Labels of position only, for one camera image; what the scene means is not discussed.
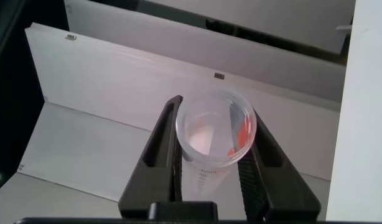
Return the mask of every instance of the measuring cup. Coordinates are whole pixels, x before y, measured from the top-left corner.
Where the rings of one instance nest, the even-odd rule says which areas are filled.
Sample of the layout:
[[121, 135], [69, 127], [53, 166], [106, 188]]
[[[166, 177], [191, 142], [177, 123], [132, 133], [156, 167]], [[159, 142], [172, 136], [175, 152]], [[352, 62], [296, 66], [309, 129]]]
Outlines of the measuring cup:
[[184, 98], [176, 132], [187, 161], [194, 193], [212, 193], [252, 146], [256, 115], [248, 100], [233, 90], [209, 90]]

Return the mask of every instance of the white panel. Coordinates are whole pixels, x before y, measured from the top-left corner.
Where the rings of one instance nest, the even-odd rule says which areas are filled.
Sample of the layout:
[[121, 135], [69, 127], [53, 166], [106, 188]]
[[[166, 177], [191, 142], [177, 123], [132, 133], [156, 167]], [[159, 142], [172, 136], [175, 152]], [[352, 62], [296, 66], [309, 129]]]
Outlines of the white panel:
[[382, 0], [356, 4], [327, 219], [382, 222]]
[[339, 113], [288, 97], [331, 103], [228, 73], [219, 80], [216, 70], [81, 35], [71, 41], [67, 32], [43, 29], [49, 28], [32, 26], [26, 33], [50, 102], [152, 130], [169, 98], [191, 97], [215, 85], [234, 88], [300, 172], [330, 179]]
[[148, 0], [340, 53], [354, 0]]
[[24, 174], [0, 188], [0, 223], [25, 217], [121, 218], [118, 204]]
[[118, 201], [149, 135], [45, 103], [19, 172]]
[[[333, 4], [333, 1], [320, 2]], [[70, 30], [77, 34], [328, 100], [342, 100], [343, 65], [96, 2], [66, 0], [65, 4]], [[321, 35], [312, 29], [306, 30]]]

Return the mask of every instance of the white wall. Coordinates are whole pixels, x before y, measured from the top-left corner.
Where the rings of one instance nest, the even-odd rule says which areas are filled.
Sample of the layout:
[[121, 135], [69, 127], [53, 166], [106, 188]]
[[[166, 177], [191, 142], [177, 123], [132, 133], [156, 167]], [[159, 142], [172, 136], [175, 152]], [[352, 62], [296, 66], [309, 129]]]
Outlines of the white wall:
[[24, 174], [0, 188], [0, 223], [25, 217], [121, 218], [118, 204]]
[[340, 53], [354, 0], [149, 0], [266, 34]]
[[356, 3], [327, 219], [382, 222], [382, 0]]
[[71, 32], [327, 100], [342, 100], [343, 65], [96, 2], [66, 0], [65, 5]]

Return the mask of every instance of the orange object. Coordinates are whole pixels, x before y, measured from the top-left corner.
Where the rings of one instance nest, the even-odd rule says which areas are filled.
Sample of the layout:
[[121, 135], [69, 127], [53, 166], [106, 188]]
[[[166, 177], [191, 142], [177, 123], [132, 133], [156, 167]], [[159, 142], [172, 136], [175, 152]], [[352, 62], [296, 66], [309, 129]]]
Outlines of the orange object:
[[[238, 131], [238, 136], [237, 136], [237, 143], [240, 148], [244, 147], [247, 140], [248, 140], [248, 117], [245, 118], [244, 122], [242, 123], [240, 130]], [[227, 156], [230, 156], [235, 153], [235, 148], [230, 149], [227, 152]]]

